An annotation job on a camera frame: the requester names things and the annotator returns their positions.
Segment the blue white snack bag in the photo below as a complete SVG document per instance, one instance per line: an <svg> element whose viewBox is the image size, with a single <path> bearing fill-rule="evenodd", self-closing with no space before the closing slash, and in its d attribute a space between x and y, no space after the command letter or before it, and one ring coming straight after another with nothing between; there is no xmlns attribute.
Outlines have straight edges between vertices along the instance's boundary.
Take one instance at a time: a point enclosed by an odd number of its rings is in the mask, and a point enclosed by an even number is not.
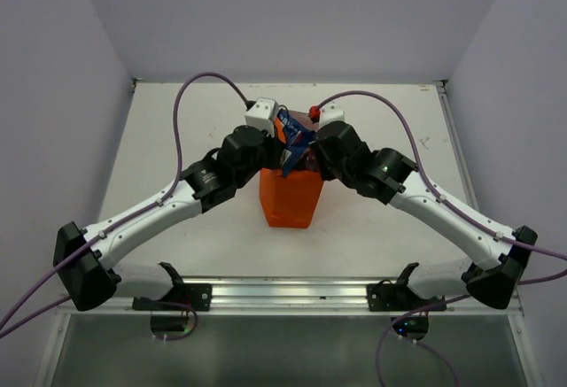
<svg viewBox="0 0 567 387"><path fill-rule="evenodd" d="M297 171L317 171L310 144L315 139L315 124L303 112L285 106L276 116L276 133L284 144L279 167L283 178Z"/></svg>

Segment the orange paper bag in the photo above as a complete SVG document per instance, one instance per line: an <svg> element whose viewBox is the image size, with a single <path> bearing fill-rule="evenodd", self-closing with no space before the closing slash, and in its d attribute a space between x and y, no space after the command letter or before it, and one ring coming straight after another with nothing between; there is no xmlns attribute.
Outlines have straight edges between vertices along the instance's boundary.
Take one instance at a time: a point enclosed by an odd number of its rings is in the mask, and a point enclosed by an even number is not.
<svg viewBox="0 0 567 387"><path fill-rule="evenodd" d="M322 192L317 171L297 171L283 178L280 168L260 171L259 198L267 224L272 228L308 228Z"/></svg>

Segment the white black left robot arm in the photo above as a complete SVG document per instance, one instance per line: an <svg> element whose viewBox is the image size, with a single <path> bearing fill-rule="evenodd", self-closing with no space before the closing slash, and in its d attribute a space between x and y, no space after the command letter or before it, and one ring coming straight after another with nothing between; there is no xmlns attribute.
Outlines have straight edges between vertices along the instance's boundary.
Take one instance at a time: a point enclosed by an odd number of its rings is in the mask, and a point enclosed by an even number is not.
<svg viewBox="0 0 567 387"><path fill-rule="evenodd" d="M283 142L267 131L239 126L221 146L181 171L167 190L129 212L78 228L58 230L53 266L67 294L81 312L113 297L132 297L171 310L187 304L182 277L166 262L150 267L122 264L138 246L161 232L232 199L261 169L273 168Z"/></svg>

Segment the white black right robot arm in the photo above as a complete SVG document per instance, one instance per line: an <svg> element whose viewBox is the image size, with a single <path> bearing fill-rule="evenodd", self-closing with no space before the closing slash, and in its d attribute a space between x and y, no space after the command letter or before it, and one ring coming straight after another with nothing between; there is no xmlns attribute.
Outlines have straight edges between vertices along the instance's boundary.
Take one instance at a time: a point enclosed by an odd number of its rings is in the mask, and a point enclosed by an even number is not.
<svg viewBox="0 0 567 387"><path fill-rule="evenodd" d="M410 263L394 283L375 284L369 294L397 310L439 304L453 295L469 295L494 309L508 307L531 255L508 240L533 245L534 230L490 221L444 190L434 190L414 161L391 148L371 151L344 121L320 128L312 147L324 179L338 179L359 195L418 219L465 254L435 265Z"/></svg>

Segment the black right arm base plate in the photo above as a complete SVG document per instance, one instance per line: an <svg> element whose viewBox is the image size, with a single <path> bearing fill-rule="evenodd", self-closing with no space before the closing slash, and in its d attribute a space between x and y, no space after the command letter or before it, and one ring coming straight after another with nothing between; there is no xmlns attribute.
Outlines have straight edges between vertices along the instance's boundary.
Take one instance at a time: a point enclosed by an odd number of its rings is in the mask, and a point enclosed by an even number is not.
<svg viewBox="0 0 567 387"><path fill-rule="evenodd" d="M446 311L444 298L419 298L406 285L382 280L366 285L366 299L371 312L408 312L424 306L432 306L432 311Z"/></svg>

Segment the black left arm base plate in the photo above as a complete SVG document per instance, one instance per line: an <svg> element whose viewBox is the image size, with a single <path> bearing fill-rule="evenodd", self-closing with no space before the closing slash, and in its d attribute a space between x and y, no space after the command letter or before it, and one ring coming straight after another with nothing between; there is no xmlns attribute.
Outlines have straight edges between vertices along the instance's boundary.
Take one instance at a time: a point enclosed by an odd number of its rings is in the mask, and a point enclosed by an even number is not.
<svg viewBox="0 0 567 387"><path fill-rule="evenodd" d="M177 284L163 298L134 298L132 309L135 311L165 312L182 311L186 306L197 312L210 310L213 297L211 283Z"/></svg>

